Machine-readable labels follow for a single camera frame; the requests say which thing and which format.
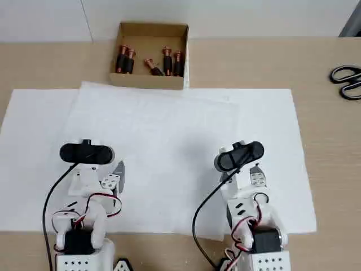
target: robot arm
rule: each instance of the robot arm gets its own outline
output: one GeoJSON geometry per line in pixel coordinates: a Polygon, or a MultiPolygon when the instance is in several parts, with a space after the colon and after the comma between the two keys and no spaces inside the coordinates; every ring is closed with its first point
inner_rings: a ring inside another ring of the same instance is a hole
{"type": "MultiPolygon", "coordinates": [[[[228,177],[228,173],[237,170],[236,155],[245,156],[245,150],[250,149],[248,146],[251,144],[254,145],[254,142],[248,145],[239,142],[233,145],[232,151],[220,150],[215,165],[222,172],[221,182],[228,177]]],[[[261,151],[251,155],[255,159],[249,160],[254,161],[263,156],[263,148],[258,146],[257,149],[261,151]]],[[[234,242],[232,248],[225,251],[227,258],[221,262],[221,271],[290,270],[289,253],[285,250],[288,235],[271,205],[271,191],[267,188],[266,176],[258,165],[250,168],[247,185],[237,181],[237,175],[234,175],[221,187],[234,242]]]]}
{"type": "MultiPolygon", "coordinates": [[[[90,140],[66,144],[60,150],[64,161],[78,163],[71,176],[65,208],[54,213],[56,270],[113,271],[115,246],[105,237],[106,221],[120,213],[119,195],[124,187],[124,163],[99,179],[98,169],[109,164],[113,153],[90,140]]],[[[120,261],[122,266],[130,266],[120,261]]]]}

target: table surface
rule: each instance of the table surface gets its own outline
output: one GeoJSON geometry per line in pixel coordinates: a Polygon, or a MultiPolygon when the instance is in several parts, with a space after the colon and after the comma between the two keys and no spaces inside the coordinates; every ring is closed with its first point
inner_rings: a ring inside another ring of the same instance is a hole
{"type": "MultiPolygon", "coordinates": [[[[190,40],[193,88],[292,89],[318,221],[317,233],[290,236],[294,271],[361,266],[361,102],[341,99],[327,80],[337,65],[361,64],[360,49],[354,38],[190,40]]],[[[112,51],[113,42],[0,44],[0,121],[12,89],[107,83],[112,51]]],[[[211,270],[192,237],[110,238],[117,256],[128,257],[135,270],[211,270]]],[[[47,270],[40,233],[2,232],[0,243],[1,270],[47,270]]],[[[222,256],[224,243],[202,243],[215,260],[222,256]]]]}

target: white wall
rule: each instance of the white wall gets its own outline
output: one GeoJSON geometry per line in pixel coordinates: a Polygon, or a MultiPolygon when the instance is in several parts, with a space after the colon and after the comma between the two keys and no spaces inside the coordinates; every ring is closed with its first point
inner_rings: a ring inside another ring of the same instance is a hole
{"type": "MultiPolygon", "coordinates": [[[[121,20],[188,23],[191,37],[338,36],[359,0],[83,0],[95,40],[121,20]]],[[[0,41],[90,40],[80,0],[0,0],[0,41]]]]}
{"type": "Polygon", "coordinates": [[[79,0],[0,0],[0,42],[90,40],[79,0]]]}

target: black cable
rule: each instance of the black cable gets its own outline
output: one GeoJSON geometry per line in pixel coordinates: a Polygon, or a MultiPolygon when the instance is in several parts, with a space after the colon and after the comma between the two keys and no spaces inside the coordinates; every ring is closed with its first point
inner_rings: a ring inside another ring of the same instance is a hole
{"type": "Polygon", "coordinates": [[[65,173],[55,182],[55,184],[51,187],[48,195],[46,196],[46,200],[44,203],[44,208],[43,208],[43,216],[42,216],[42,226],[43,226],[43,235],[44,235],[44,239],[45,239],[45,245],[46,245],[46,253],[47,253],[47,259],[49,261],[49,271],[53,271],[52,269],[52,261],[51,261],[51,252],[50,252],[50,245],[49,245],[49,238],[47,236],[47,231],[46,231],[46,225],[45,225],[45,213],[46,213],[46,207],[47,204],[49,202],[50,196],[52,194],[52,192],[54,191],[54,189],[58,186],[58,184],[70,173],[70,171],[72,171],[76,166],[78,165],[78,163],[73,164],[72,166],[69,167],[69,169],[67,171],[65,171],[65,173]]]}
{"type": "Polygon", "coordinates": [[[193,221],[192,221],[192,234],[193,234],[193,239],[194,242],[196,243],[198,249],[200,250],[200,252],[202,252],[203,256],[207,259],[207,261],[211,264],[211,266],[213,266],[214,268],[217,268],[217,265],[212,261],[212,259],[208,256],[208,254],[205,252],[205,250],[202,248],[201,244],[199,243],[198,239],[197,239],[197,235],[196,235],[196,220],[197,220],[197,216],[198,213],[200,212],[200,210],[202,209],[202,207],[204,206],[204,204],[207,203],[207,201],[226,183],[228,182],[230,179],[232,179],[232,177],[239,173],[241,168],[245,165],[245,162],[247,161],[247,159],[251,156],[251,151],[248,151],[248,154],[245,155],[243,157],[243,160],[240,164],[240,166],[238,168],[236,168],[230,175],[227,176],[227,178],[225,178],[222,182],[219,183],[219,185],[203,200],[203,202],[198,206],[194,217],[193,217],[193,221]]]}

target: open cardboard box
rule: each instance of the open cardboard box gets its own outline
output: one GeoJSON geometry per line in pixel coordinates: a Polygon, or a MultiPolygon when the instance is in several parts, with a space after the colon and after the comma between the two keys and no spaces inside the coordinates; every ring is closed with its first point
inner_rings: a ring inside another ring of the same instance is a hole
{"type": "Polygon", "coordinates": [[[111,63],[112,84],[142,89],[183,89],[183,77],[154,76],[144,60],[152,58],[155,66],[163,71],[162,49],[164,46],[169,46],[172,49],[173,65],[173,53],[177,50],[182,52],[183,63],[185,63],[187,38],[188,26],[186,24],[121,23],[111,63]],[[136,52],[131,75],[115,72],[119,47],[122,44],[136,52]]]}

